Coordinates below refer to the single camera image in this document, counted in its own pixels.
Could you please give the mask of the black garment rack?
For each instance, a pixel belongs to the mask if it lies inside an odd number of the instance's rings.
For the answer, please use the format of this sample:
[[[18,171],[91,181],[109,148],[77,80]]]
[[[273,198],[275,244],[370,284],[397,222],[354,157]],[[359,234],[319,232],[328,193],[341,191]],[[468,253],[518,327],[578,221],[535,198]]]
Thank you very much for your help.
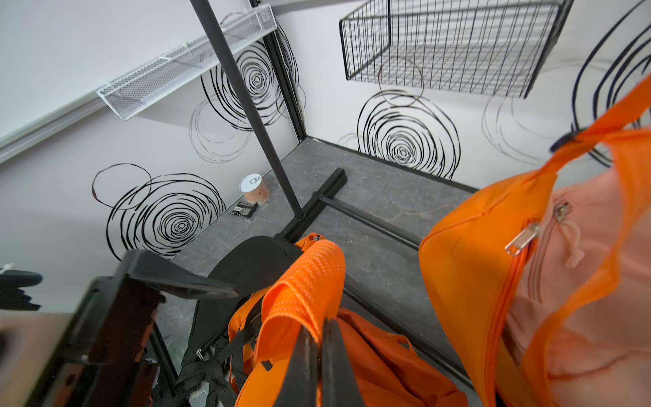
[[[215,17],[210,3],[208,1],[192,1],[191,5],[193,6],[194,12],[198,17],[218,60],[223,66],[224,71],[233,86],[235,95],[242,104],[244,113],[254,130],[254,134],[264,151],[266,159],[271,165],[271,169],[276,175],[281,190],[292,209],[293,219],[288,223],[286,228],[283,229],[281,236],[284,238],[299,237],[300,232],[310,226],[325,207],[330,207],[357,222],[381,232],[381,234],[387,237],[391,237],[391,239],[400,244],[411,249],[416,249],[417,237],[411,236],[404,230],[394,227],[384,220],[380,220],[369,213],[359,210],[354,206],[335,198],[337,192],[341,190],[347,181],[346,173],[343,169],[335,170],[330,178],[322,184],[321,189],[313,194],[313,198],[308,201],[306,205],[302,206],[299,203],[288,179],[287,173],[278,157],[276,149],[258,114],[254,101],[250,97],[249,90],[247,90],[233,53],[225,40],[224,33],[220,28],[220,24]],[[415,344],[417,349],[431,358],[437,365],[442,367],[444,371],[447,371],[447,373],[455,377],[467,387],[470,388],[472,386],[471,379],[469,379],[467,373],[459,366],[459,364],[449,359],[433,344],[425,341],[425,339],[420,337],[420,335],[410,327],[394,318],[389,311],[384,310],[380,305],[378,305],[378,303],[364,295],[364,293],[359,289],[359,283],[354,281],[353,278],[348,277],[346,279],[346,283],[344,284],[344,293],[390,329],[405,335],[413,344]]]

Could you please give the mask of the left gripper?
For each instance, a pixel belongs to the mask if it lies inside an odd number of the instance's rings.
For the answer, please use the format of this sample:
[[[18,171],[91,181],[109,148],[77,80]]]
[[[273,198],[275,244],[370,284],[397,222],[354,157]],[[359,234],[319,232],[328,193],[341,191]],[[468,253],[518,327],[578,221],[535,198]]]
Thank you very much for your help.
[[[127,252],[113,276],[91,284],[25,405],[188,405],[185,397],[154,388],[157,377],[169,388],[176,381],[155,322],[166,293],[217,299],[237,290],[150,251]]]

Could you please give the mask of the orange sling bag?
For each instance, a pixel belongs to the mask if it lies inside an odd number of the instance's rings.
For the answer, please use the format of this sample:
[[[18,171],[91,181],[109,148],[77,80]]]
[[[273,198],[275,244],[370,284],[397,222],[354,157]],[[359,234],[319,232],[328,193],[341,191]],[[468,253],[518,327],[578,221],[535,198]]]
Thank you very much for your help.
[[[644,80],[587,130],[561,138],[543,167],[483,188],[421,242],[432,306],[484,405],[558,406],[546,374],[551,337],[575,311],[615,291],[620,251],[641,217],[650,217],[650,129],[632,125],[649,107]],[[606,171],[619,180],[619,235],[598,271],[544,320],[516,362],[504,330],[552,194]]]

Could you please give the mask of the pink sling bag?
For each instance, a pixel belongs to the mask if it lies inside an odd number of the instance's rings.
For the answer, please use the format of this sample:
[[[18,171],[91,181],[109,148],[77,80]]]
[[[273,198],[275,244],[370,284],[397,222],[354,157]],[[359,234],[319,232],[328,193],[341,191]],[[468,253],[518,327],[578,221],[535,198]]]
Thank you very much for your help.
[[[622,225],[615,171],[556,190],[542,237],[526,265],[504,330],[521,362],[544,320],[604,262]],[[650,403],[650,217],[643,215],[620,251],[619,286],[570,315],[551,337],[546,374],[558,406]]]

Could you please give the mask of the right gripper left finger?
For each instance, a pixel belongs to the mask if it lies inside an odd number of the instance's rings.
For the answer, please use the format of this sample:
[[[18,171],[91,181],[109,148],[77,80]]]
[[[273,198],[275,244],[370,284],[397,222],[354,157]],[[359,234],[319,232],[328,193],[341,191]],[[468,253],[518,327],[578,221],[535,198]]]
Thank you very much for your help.
[[[310,332],[299,331],[274,407],[316,407],[320,348]]]

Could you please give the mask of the white mesh wall shelf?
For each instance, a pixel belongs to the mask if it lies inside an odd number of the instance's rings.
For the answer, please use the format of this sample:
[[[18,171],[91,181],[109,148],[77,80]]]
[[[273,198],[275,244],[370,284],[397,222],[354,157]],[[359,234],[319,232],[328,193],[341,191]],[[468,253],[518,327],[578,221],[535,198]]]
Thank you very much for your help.
[[[261,4],[221,25],[237,54],[277,29],[271,5]],[[208,37],[200,37],[99,88],[97,95],[122,120],[129,120],[220,64]]]

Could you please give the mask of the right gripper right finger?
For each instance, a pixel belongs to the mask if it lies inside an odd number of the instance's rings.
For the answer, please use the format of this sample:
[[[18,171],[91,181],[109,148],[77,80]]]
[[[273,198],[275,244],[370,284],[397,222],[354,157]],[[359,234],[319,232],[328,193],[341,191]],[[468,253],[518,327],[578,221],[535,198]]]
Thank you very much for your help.
[[[364,407],[341,330],[335,320],[324,325],[321,345],[322,405]]]

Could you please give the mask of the orange and black backpack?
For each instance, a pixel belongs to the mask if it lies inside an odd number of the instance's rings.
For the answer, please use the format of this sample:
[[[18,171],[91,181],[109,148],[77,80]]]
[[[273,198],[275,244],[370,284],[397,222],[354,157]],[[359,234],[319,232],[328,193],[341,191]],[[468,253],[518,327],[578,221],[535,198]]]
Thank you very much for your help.
[[[204,384],[205,405],[235,405],[253,364],[249,353],[262,326],[265,294],[302,254],[298,245],[278,237],[251,237],[232,249],[209,279],[234,286],[237,297],[198,301],[171,394],[155,391],[149,405],[183,406]]]

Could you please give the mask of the small black card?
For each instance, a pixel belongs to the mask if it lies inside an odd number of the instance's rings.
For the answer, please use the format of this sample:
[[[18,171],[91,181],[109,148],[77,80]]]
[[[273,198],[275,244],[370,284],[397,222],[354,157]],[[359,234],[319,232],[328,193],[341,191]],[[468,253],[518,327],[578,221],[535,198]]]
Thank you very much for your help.
[[[258,203],[238,202],[233,206],[231,215],[251,218],[257,211],[258,207]]]

